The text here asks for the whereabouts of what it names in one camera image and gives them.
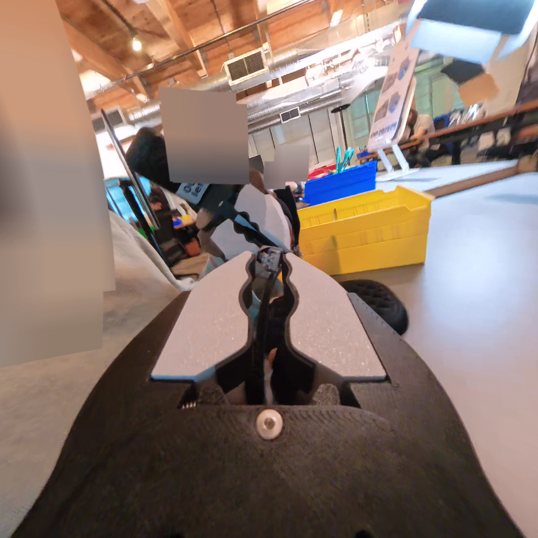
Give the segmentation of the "white light panel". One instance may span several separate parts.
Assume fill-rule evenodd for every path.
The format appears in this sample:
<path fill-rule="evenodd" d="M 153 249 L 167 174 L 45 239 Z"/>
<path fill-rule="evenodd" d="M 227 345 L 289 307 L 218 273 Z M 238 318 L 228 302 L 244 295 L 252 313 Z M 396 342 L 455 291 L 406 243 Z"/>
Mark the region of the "white light panel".
<path fill-rule="evenodd" d="M 475 64 L 521 48 L 537 25 L 537 1 L 414 1 L 407 15 L 413 48 Z"/>

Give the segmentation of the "printed instruction board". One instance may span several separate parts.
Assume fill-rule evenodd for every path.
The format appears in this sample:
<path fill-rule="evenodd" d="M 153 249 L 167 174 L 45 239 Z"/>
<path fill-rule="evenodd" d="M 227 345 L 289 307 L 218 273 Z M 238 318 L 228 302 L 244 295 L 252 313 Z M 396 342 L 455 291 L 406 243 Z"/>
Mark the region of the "printed instruction board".
<path fill-rule="evenodd" d="M 388 175 L 394 174 L 388 150 L 396 156 L 401 172 L 409 171 L 399 143 L 411 110 L 416 87 L 414 70 L 420 53 L 411 46 L 411 40 L 411 37 L 400 40 L 390 55 L 367 143 L 367 151 L 380 158 Z"/>

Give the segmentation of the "white ceiling air vent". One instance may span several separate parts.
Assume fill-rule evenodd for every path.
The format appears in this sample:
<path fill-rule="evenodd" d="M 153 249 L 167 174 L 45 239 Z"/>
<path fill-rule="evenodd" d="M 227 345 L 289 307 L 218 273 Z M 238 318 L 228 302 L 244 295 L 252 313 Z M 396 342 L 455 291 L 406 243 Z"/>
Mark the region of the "white ceiling air vent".
<path fill-rule="evenodd" d="M 231 87 L 242 84 L 269 71 L 267 50 L 260 47 L 233 57 L 223 64 L 223 69 Z"/>

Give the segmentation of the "person's grey shirt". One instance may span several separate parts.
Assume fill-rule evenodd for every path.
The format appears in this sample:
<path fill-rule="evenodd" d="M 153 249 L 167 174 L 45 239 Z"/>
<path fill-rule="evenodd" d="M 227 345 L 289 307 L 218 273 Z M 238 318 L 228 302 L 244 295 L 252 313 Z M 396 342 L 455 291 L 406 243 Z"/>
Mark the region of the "person's grey shirt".
<path fill-rule="evenodd" d="M 174 298 L 190 292 L 192 278 L 176 279 L 150 243 L 124 219 L 109 211 L 115 292 L 131 298 Z"/>

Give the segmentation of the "blue plastic bin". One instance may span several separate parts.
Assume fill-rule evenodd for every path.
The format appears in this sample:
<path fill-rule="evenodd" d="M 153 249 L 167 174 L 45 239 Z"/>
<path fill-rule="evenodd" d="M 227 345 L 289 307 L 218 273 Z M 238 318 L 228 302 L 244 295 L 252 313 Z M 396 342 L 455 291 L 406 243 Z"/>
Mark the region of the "blue plastic bin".
<path fill-rule="evenodd" d="M 303 202 L 312 207 L 373 191 L 376 175 L 377 161 L 374 160 L 340 173 L 308 180 L 304 186 Z"/>

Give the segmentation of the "silver flexible air duct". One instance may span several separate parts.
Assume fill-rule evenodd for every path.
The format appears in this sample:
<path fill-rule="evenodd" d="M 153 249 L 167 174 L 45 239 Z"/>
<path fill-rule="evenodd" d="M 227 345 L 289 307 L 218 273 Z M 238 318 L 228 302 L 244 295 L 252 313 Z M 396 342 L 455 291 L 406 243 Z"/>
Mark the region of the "silver flexible air duct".
<path fill-rule="evenodd" d="M 199 83 L 159 87 L 157 99 L 129 109 L 127 116 L 133 125 L 160 118 L 164 91 L 172 89 L 230 93 L 247 106 L 250 123 L 272 115 L 280 104 L 295 106 L 330 97 L 349 104 L 384 78 L 395 44 L 394 28 L 388 26 L 333 44 L 317 36 L 278 51 L 267 49 L 265 74 L 231 87 L 222 66 L 217 75 Z"/>

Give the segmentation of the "black round textured pad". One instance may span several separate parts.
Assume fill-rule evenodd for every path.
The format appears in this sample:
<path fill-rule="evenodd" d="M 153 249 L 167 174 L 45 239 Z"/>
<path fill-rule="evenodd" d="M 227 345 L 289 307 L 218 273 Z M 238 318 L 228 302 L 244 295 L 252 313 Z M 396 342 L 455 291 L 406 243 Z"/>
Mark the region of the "black round textured pad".
<path fill-rule="evenodd" d="M 368 279 L 344 281 L 340 285 L 346 292 L 356 294 L 400 336 L 407 332 L 407 309 L 390 288 Z"/>

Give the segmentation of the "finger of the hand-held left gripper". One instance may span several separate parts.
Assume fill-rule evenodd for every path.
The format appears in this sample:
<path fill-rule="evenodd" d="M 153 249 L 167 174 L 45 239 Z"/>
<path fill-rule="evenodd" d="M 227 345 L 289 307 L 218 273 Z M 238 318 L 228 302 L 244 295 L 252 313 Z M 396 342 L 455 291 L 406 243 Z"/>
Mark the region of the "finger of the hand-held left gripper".
<path fill-rule="evenodd" d="M 236 232 L 232 222 L 223 222 L 210 234 L 212 256 L 222 262 L 231 260 L 243 252 L 256 254 L 260 246 L 250 243 L 242 233 Z"/>
<path fill-rule="evenodd" d="M 256 252 L 261 246 L 278 246 L 292 252 L 291 224 L 272 195 L 245 185 L 237 197 L 235 211 L 235 253 Z"/>

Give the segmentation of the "black foam microphone on boom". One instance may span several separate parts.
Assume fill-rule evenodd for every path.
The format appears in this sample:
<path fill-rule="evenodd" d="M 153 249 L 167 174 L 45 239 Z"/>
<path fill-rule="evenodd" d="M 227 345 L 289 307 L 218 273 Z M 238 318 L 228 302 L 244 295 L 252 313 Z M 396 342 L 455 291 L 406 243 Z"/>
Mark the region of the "black foam microphone on boom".
<path fill-rule="evenodd" d="M 155 229 L 160 229 L 158 212 L 162 210 L 162 200 L 157 197 L 155 205 L 152 199 L 154 192 L 152 191 L 150 196 L 146 197 L 139 179 L 146 178 L 150 185 L 156 185 L 157 194 L 177 194 L 180 184 L 170 180 L 165 140 L 155 129 L 147 126 L 141 127 L 127 151 L 121 150 L 118 155 L 126 167 L 129 179 L 134 179 L 131 186 L 133 189 L 139 190 L 144 197 L 143 205 L 145 210 L 149 210 L 149 218 L 153 220 L 152 233 L 154 233 Z"/>

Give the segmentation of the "person's left hand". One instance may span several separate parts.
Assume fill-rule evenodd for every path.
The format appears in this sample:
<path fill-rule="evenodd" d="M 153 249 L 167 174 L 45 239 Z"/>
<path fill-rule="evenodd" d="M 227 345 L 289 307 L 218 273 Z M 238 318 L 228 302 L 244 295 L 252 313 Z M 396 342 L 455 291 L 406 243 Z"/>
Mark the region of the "person's left hand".
<path fill-rule="evenodd" d="M 215 258 L 226 261 L 223 252 L 212 240 L 212 234 L 223 222 L 225 222 L 225 217 L 215 215 L 205 208 L 201 208 L 197 213 L 196 227 L 201 250 Z"/>

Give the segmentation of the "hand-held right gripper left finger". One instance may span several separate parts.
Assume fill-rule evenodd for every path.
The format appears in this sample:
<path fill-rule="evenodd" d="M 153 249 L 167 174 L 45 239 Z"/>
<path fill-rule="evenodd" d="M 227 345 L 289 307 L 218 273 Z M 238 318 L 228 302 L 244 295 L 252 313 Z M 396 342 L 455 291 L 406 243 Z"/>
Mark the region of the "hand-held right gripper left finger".
<path fill-rule="evenodd" d="M 151 372 L 157 381 L 209 379 L 247 349 L 251 319 L 252 252 L 245 251 L 202 278 L 186 300 Z"/>

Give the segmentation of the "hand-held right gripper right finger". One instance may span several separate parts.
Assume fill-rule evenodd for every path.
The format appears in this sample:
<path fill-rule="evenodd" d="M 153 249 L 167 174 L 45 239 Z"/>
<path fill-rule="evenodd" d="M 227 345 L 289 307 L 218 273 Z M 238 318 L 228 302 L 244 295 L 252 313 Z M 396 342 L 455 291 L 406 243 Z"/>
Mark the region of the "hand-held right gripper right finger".
<path fill-rule="evenodd" d="M 353 302 L 331 276 L 285 254 L 293 306 L 286 338 L 291 351 L 313 367 L 313 382 L 377 382 L 384 369 Z"/>

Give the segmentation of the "yellow plastic bin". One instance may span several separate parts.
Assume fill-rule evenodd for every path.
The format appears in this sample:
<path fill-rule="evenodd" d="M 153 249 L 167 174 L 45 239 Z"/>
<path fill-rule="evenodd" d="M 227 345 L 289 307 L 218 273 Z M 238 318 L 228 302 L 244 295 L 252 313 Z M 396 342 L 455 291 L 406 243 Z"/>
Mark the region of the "yellow plastic bin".
<path fill-rule="evenodd" d="M 302 258 L 330 276 L 424 264 L 433 200 L 398 185 L 300 209 Z"/>

